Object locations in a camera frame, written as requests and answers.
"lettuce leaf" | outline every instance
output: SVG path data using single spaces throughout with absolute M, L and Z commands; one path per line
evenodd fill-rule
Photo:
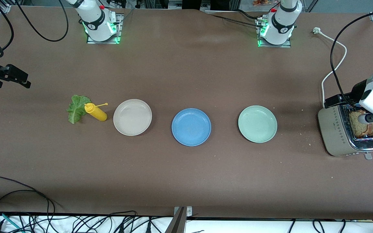
M 84 104 L 90 103 L 90 99 L 87 96 L 83 95 L 74 95 L 71 97 L 71 104 L 68 105 L 67 112 L 68 121 L 72 124 L 80 121 L 81 116 L 86 115 L 87 112 L 84 110 Z

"yellow squeeze bottle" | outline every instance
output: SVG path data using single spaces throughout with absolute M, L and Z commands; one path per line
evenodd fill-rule
M 99 108 L 99 106 L 103 105 L 107 105 L 107 103 L 97 106 L 94 103 L 84 104 L 84 110 L 99 121 L 106 121 L 107 114 Z

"plate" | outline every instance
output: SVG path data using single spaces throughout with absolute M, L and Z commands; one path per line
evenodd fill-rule
M 274 114 L 263 106 L 249 106 L 238 117 L 238 128 L 248 140 L 256 143 L 267 142 L 277 132 Z
M 184 109 L 172 121 L 172 134 L 185 146 L 198 146 L 205 142 L 211 133 L 211 122 L 207 114 L 195 108 Z
M 151 125 L 152 111 L 140 99 L 129 99 L 121 103 L 113 115 L 114 127 L 126 136 L 136 136 L 145 132 Z

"teal cable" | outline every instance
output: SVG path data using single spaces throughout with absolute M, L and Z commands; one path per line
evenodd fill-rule
M 12 224 L 14 227 L 16 227 L 17 229 L 21 229 L 17 224 L 15 224 L 15 222 L 13 222 L 11 219 L 9 219 L 5 214 L 2 214 L 3 218 L 5 218 L 5 220 L 7 220 L 10 224 Z

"brown table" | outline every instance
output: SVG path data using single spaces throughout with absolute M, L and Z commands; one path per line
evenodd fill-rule
M 46 37 L 64 32 L 61 9 L 24 8 Z M 257 47 L 254 28 L 196 10 L 134 10 L 121 44 L 86 44 L 77 13 L 67 12 L 70 30 L 57 43 L 38 37 L 16 7 L 8 14 L 15 39 L 0 64 L 23 69 L 32 85 L 0 89 L 1 176 L 37 188 L 67 213 L 170 215 L 175 205 L 192 205 L 198 216 L 373 219 L 373 160 L 330 156 L 317 124 L 331 43 L 311 30 L 335 37 L 358 15 L 301 14 L 291 49 L 273 49 Z M 8 38 L 1 18 L 0 44 Z M 349 91 L 373 73 L 373 22 L 357 22 L 340 41 L 348 55 L 338 74 Z M 336 60 L 342 54 L 338 46 Z M 333 78 L 325 85 L 327 97 L 338 93 Z M 108 102 L 102 109 L 109 119 L 86 115 L 70 124 L 65 110 L 73 94 Z M 128 137 L 112 117 L 132 98 L 150 105 L 153 120 L 144 134 Z M 271 141 L 251 143 L 240 134 L 238 115 L 250 105 L 275 114 Z M 171 134 L 173 117 L 188 107 L 212 123 L 197 147 Z M 0 180 L 0 196 L 14 189 L 20 187 Z M 10 210 L 44 212 L 45 202 L 18 194 L 0 207 Z

